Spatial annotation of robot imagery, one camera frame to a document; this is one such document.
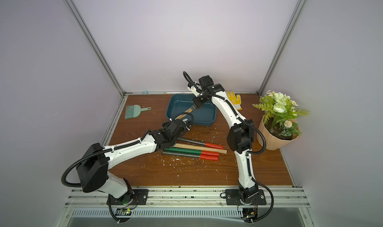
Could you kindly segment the wooden handle small hoe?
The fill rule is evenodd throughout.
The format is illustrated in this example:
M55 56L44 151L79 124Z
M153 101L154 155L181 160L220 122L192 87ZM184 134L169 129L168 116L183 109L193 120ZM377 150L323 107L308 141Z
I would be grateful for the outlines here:
M177 114L177 115L175 116L175 119L182 119L182 118L184 118L185 116L190 115L194 110L196 110L196 107L193 105L192 107L190 107L190 108L187 109L186 111Z

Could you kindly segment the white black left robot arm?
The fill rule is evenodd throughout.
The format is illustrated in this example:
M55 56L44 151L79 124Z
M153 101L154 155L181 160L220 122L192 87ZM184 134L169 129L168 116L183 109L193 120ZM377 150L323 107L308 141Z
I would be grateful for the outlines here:
M96 143L64 171L61 182L67 187L80 187L85 193L100 191L116 199L130 195L128 181L109 170L135 157L174 146L190 129L193 120L191 113L182 112L164 122L162 128L147 130L140 138L110 146Z

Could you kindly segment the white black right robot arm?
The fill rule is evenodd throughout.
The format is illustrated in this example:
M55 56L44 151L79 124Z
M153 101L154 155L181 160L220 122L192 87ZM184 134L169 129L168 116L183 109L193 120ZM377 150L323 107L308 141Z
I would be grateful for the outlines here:
M183 76L188 82L188 89L194 94L193 106L186 115L201 107L206 101L211 101L225 118L229 133L227 144L234 152L238 167L239 196L243 203L251 203L259 193L261 186L270 194L270 208L274 207L274 196L271 190L258 182L253 173L252 155L259 155L266 150L266 140L263 134L254 126L252 120L247 120L230 102L227 93L220 84L215 84L210 76L201 77L194 82L187 72Z

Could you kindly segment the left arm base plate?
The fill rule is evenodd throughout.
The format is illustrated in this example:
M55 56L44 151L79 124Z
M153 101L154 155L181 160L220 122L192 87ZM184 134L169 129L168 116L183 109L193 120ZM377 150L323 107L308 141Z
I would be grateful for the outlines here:
M127 205L146 205L149 195L148 189L133 189L128 191L120 198L111 196L107 200L107 205L110 206L127 206Z

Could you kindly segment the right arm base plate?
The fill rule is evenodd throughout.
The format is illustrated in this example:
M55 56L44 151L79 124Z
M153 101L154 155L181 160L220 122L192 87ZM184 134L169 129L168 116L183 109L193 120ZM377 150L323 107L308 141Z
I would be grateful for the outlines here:
M220 197L226 201L229 206L266 206L266 197L263 190L248 192L239 189L226 189L220 194Z

